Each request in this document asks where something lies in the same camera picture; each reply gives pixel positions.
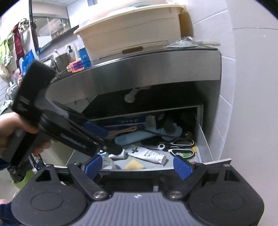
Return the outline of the person's left hand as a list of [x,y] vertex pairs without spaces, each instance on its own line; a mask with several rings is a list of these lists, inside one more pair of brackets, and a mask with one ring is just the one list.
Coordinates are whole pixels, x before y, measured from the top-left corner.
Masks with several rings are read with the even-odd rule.
[[18,129],[31,134],[38,133],[38,128],[15,112],[1,115],[1,155],[7,147],[11,135]]

